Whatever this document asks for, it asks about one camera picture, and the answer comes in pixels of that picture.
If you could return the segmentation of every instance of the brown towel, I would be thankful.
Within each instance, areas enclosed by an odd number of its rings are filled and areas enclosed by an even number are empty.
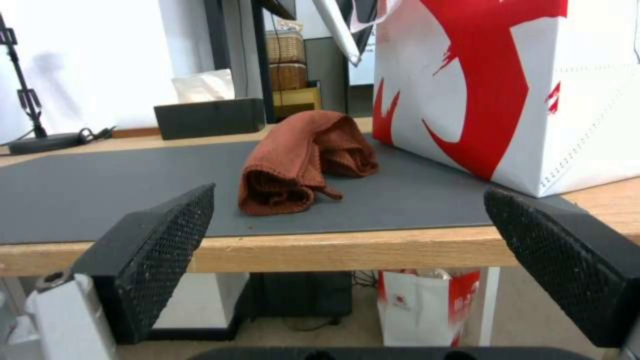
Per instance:
[[[373,148],[351,117],[321,110],[297,113],[275,126],[247,158],[238,206],[249,215],[304,211],[315,192],[342,198],[322,173],[362,177],[377,170]]]

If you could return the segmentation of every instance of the black stand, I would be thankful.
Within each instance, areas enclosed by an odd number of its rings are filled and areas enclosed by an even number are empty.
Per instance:
[[[35,138],[18,140],[9,144],[9,152],[11,154],[31,154],[33,152],[51,151],[56,149],[64,149],[67,147],[78,146],[83,144],[83,139],[78,133],[67,133],[47,136],[47,131],[40,123],[40,114],[42,114],[42,105],[36,95],[35,90],[27,86],[22,69],[18,61],[18,54],[15,46],[18,41],[15,38],[13,29],[4,25],[2,14],[0,13],[0,45],[6,45],[8,55],[13,62],[15,73],[20,81],[20,89],[18,89],[18,99],[20,106],[31,119],[33,123],[33,134]]]

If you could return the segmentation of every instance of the textured rubber pad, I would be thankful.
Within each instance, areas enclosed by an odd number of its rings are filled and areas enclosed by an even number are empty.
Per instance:
[[[589,340],[622,345],[640,308],[640,248],[587,213],[496,189],[484,205],[520,264]]]
[[[214,185],[129,213],[74,263],[92,277],[113,336],[144,340],[164,309],[213,215]]]

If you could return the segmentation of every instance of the wicker basket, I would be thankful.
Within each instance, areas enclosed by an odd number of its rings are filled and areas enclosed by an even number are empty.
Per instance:
[[[307,66],[303,64],[269,65],[271,88],[276,90],[294,90],[307,87]]]
[[[279,31],[280,63],[305,63],[305,45],[297,31]],[[269,63],[278,63],[278,40],[275,32],[267,32]]]

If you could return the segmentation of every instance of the tissue box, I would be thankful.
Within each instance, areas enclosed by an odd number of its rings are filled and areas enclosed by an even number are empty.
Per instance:
[[[636,0],[380,2],[379,141],[536,197],[640,175]]]
[[[164,140],[255,133],[264,127],[262,99],[246,98],[154,107]]]

